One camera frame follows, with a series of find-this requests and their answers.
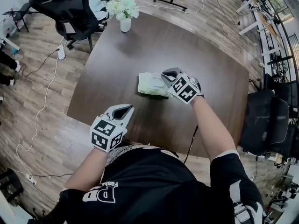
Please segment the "person's right forearm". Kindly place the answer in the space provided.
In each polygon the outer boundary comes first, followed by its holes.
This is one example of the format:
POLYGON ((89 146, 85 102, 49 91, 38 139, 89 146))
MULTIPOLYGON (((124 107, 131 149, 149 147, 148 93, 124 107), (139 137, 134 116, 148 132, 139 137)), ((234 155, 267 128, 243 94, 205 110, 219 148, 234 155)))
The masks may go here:
POLYGON ((195 112, 204 149, 210 161, 230 153, 236 153, 236 146, 227 128, 202 96, 191 102, 195 112))

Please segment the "black floor case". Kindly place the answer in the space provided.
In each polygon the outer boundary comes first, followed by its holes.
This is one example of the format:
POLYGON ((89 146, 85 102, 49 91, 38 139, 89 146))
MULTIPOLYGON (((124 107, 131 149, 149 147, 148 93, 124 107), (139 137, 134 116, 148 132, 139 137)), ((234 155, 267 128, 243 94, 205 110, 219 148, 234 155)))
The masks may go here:
POLYGON ((11 203, 24 192, 19 177, 10 168, 0 173, 0 192, 4 195, 8 203, 11 203))

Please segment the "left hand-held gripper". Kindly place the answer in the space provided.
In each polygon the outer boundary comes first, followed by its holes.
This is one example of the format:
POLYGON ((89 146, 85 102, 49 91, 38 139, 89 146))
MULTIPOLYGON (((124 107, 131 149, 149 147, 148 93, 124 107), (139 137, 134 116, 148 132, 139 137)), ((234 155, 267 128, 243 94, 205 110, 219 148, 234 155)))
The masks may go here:
POLYGON ((109 107, 104 114, 97 116, 90 127, 91 144, 109 152, 116 148, 127 133, 135 108, 133 105, 120 104, 109 107))

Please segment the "person's black printed t-shirt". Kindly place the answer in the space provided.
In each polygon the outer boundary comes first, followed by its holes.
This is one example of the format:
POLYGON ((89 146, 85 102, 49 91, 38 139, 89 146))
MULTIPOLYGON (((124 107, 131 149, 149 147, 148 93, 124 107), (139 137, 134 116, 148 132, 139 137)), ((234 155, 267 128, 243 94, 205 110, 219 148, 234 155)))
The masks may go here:
POLYGON ((63 190, 48 215, 28 224, 264 224, 261 194, 237 152, 213 159, 210 179, 209 186, 197 181, 185 165, 106 167, 97 186, 63 190))

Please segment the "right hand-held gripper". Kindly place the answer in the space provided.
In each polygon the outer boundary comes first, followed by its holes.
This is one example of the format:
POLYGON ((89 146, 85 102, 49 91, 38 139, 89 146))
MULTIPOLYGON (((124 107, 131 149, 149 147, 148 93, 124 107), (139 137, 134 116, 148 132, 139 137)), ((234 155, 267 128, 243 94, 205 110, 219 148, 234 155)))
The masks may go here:
POLYGON ((179 67, 164 70, 161 79, 169 88, 168 92, 185 104, 189 104, 197 96, 204 98, 198 80, 184 73, 179 67))

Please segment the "wooden desk with white legs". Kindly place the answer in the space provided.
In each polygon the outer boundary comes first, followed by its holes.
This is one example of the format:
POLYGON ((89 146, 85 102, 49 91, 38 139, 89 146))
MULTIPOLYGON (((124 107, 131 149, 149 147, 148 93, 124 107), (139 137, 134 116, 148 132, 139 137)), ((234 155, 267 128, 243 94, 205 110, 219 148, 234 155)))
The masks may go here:
POLYGON ((10 41, 8 38, 0 38, 0 41, 4 41, 6 44, 10 45, 12 48, 16 49, 17 51, 20 50, 20 47, 17 46, 15 43, 10 41))
POLYGON ((246 1, 236 10, 236 13, 239 14, 246 8, 250 9, 255 22, 241 30, 239 35, 244 35, 256 28, 260 38, 263 62, 268 63, 271 60, 271 54, 280 52, 283 48, 281 35, 274 23, 274 15, 263 7, 260 0, 246 1))

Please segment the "white flower bouquet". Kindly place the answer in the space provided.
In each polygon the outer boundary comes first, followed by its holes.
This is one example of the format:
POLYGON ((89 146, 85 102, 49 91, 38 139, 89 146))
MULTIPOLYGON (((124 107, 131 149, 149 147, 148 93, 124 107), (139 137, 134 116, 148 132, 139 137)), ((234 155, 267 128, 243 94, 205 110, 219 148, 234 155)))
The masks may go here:
POLYGON ((106 10, 114 15, 118 21, 137 18, 139 8, 135 0, 111 0, 106 3, 106 10))

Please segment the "person's left forearm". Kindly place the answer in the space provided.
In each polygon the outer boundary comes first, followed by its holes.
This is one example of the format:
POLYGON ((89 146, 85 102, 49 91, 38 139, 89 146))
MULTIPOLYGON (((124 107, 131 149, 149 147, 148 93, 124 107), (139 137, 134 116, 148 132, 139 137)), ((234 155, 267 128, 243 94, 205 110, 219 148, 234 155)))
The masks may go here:
POLYGON ((88 191, 100 183, 108 153, 94 148, 65 183, 66 189, 88 191))

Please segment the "green wet wipe pack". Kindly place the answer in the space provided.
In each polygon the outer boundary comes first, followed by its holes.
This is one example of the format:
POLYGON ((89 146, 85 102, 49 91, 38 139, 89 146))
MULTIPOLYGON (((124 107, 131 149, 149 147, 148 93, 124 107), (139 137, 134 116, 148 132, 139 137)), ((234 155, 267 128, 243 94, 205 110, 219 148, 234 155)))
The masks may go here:
POLYGON ((162 97, 170 97, 168 89, 152 87, 150 84, 150 78, 152 73, 140 73, 138 81, 138 92, 146 95, 155 95, 162 97))

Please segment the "black office chair with headrest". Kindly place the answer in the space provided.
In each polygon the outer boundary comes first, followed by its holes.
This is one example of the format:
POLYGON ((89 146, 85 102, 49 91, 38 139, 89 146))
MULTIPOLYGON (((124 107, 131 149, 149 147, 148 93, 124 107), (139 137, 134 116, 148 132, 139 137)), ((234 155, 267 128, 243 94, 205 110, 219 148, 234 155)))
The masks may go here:
POLYGON ((107 26, 109 12, 105 5, 110 0, 29 0, 39 13, 55 21, 56 31, 69 43, 87 39, 93 49, 92 34, 103 32, 107 26))

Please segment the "white ribbed vase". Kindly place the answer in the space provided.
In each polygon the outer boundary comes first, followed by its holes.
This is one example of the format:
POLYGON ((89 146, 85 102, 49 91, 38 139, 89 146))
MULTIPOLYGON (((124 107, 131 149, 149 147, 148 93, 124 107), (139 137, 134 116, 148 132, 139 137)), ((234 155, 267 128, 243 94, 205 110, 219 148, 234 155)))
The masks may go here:
POLYGON ((126 18, 126 19, 120 21, 120 29, 123 33, 128 32, 131 29, 131 19, 126 18))

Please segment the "person's patterned shorts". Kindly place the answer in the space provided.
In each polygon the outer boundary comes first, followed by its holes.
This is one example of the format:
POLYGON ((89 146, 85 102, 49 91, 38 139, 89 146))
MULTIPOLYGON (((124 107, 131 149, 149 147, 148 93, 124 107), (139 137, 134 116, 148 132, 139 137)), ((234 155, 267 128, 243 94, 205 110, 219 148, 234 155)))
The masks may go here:
POLYGON ((117 147, 108 155, 106 167, 115 170, 162 170, 183 167, 176 153, 152 145, 117 147))

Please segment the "black folding chair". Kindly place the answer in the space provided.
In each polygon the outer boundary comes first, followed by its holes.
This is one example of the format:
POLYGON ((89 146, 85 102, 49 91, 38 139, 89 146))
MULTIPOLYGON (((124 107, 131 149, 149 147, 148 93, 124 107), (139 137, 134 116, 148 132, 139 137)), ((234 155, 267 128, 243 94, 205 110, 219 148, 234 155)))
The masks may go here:
POLYGON ((27 25, 26 25, 26 22, 25 22, 25 20, 24 20, 24 16, 25 16, 26 14, 32 14, 32 12, 29 10, 30 8, 31 8, 31 5, 30 5, 30 3, 28 2, 28 3, 25 3, 25 4, 20 8, 20 10, 18 10, 18 11, 16 11, 16 10, 9 10, 9 11, 3 13, 3 15, 10 15, 10 16, 12 16, 12 18, 13 18, 13 22, 14 22, 14 24, 15 24, 15 26, 16 26, 18 32, 20 31, 20 29, 19 29, 19 25, 18 25, 18 22, 19 22, 19 21, 22 21, 22 22, 23 22, 23 27, 26 28, 27 32, 29 32, 28 27, 27 27, 27 25))

